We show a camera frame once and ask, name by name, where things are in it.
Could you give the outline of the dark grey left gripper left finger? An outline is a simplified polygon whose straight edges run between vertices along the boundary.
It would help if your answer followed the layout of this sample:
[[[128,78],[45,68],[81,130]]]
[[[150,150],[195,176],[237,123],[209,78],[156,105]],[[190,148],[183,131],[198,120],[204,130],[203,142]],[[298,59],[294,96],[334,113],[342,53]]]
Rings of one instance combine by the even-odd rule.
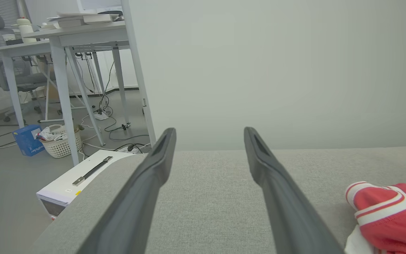
[[[144,254],[160,188],[167,182],[176,129],[167,128],[115,196],[78,254]]]

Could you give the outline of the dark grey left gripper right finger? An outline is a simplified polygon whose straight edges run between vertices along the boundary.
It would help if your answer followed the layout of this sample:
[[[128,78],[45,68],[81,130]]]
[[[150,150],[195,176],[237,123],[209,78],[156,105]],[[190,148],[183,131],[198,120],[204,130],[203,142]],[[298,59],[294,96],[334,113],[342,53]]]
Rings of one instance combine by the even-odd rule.
[[[345,254],[286,168],[253,127],[244,128],[250,173],[264,194],[277,254]]]

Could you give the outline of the red and white basketball jersey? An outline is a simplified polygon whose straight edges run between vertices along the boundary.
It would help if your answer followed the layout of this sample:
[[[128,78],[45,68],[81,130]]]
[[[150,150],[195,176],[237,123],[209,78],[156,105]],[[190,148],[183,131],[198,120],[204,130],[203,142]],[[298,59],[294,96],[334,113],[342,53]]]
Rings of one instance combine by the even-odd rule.
[[[406,184],[349,185],[345,199],[357,225],[348,236],[345,254],[406,254]]]

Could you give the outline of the white perforated laundry basket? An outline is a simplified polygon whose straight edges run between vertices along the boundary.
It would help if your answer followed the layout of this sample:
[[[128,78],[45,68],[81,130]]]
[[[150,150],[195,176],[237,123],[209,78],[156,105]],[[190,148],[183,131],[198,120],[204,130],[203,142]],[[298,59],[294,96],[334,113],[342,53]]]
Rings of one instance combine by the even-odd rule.
[[[43,143],[45,150],[53,158],[63,158],[71,155],[71,149],[68,143],[68,139],[52,142],[44,142],[44,141],[40,142]]]

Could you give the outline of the clothes pile in basket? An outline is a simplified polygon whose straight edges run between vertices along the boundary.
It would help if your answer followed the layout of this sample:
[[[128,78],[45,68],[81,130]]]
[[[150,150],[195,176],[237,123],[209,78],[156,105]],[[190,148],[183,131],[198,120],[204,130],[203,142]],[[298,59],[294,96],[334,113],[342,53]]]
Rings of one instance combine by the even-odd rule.
[[[40,132],[35,132],[34,136],[37,140],[44,142],[67,140],[68,134],[66,133],[66,127],[64,125],[50,125],[45,127]]]

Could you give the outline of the blue cardboard box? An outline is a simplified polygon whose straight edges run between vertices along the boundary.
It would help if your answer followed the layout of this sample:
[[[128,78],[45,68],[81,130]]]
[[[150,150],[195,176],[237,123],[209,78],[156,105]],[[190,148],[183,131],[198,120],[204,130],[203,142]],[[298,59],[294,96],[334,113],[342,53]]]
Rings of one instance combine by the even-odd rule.
[[[27,125],[12,132],[16,144],[24,156],[32,157],[45,150],[43,143],[36,138],[41,131],[40,125]]]

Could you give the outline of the white desk with slanted legs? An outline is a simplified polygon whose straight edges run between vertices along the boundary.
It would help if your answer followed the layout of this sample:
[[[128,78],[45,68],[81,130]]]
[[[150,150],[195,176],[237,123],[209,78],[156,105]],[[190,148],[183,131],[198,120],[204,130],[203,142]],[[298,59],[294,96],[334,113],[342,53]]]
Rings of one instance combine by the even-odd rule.
[[[73,73],[78,78],[77,83],[85,108],[88,110],[92,124],[96,124],[92,109],[90,107],[84,82],[79,74],[78,64],[74,57],[76,50],[83,52],[97,50],[111,50],[114,58],[115,70],[119,94],[123,106],[125,124],[129,123],[127,100],[122,74],[120,49],[129,48],[129,39],[124,21],[83,25],[71,28],[59,28],[45,31],[33,32],[25,35],[26,38],[48,39],[50,44],[50,55],[55,71],[57,91],[61,102],[64,125],[68,134],[68,143],[71,151],[74,166],[79,164],[78,148],[75,142],[74,121],[72,116],[69,86],[67,79],[66,60],[70,61]]]

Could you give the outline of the stack of books and papers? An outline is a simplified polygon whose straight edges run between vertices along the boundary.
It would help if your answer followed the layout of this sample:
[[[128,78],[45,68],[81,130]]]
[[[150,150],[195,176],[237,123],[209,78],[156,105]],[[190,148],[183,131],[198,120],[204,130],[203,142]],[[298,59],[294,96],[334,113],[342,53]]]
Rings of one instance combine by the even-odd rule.
[[[53,25],[55,28],[71,28],[92,24],[106,24],[124,21],[121,11],[106,11],[101,13],[57,13],[56,17],[48,18],[42,26]]]

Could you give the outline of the white desk with straight legs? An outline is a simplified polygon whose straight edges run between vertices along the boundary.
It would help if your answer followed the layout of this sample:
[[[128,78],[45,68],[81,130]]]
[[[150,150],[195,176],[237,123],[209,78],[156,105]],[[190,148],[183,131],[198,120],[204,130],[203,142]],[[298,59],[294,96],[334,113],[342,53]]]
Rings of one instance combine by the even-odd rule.
[[[23,128],[25,126],[25,123],[23,113],[21,112],[21,104],[18,96],[18,87],[16,84],[16,75],[13,67],[13,58],[30,56],[35,57],[48,55],[50,53],[51,49],[48,40],[0,47],[1,61],[5,70],[5,78],[0,76],[0,80],[2,80],[3,84],[9,88],[13,109],[16,114],[19,128]]]

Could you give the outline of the white bottle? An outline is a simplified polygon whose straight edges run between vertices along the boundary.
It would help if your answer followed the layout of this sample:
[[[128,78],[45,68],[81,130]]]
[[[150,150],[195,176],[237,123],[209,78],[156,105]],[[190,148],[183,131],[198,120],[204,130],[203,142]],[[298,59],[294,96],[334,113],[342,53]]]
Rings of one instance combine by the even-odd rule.
[[[21,35],[21,40],[23,41],[23,43],[37,42],[36,38],[25,37],[26,34],[30,34],[30,33],[34,32],[32,23],[28,19],[26,19],[24,17],[17,19],[17,23],[14,26],[16,26],[18,28],[20,35]]]

